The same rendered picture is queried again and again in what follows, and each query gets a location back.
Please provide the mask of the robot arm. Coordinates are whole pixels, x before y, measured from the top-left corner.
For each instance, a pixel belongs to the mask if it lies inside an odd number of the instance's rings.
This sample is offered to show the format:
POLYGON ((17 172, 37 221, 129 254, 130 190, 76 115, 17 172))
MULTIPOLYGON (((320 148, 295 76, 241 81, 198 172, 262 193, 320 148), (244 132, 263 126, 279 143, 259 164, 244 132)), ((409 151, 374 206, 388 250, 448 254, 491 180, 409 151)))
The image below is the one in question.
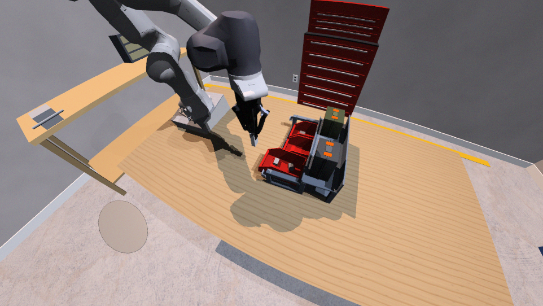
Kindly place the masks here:
POLYGON ((211 111, 211 96, 190 72, 181 68, 177 39, 157 27, 142 10, 177 15, 198 31, 186 44, 187 56, 196 69, 203 72, 227 69, 231 89, 245 102, 268 96, 259 60, 259 29, 251 14, 224 11, 216 17, 197 0, 89 1, 130 43, 150 52, 146 62, 148 76, 172 87, 180 98, 179 113, 190 120, 211 111))

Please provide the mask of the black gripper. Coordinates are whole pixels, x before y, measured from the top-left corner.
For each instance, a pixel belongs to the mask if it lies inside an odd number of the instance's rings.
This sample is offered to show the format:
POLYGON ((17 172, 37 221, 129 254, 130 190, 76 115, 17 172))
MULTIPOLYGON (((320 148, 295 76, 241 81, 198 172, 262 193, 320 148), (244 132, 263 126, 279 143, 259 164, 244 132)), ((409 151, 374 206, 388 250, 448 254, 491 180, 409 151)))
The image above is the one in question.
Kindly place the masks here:
POLYGON ((249 132, 251 138, 251 145, 256 147, 258 143, 258 134, 262 131, 265 119, 269 114, 269 110, 265 110, 261 103, 261 98, 244 102, 238 93, 234 92, 236 104, 231 108, 242 128, 249 132), (257 126, 257 114, 261 112, 259 125, 257 126))

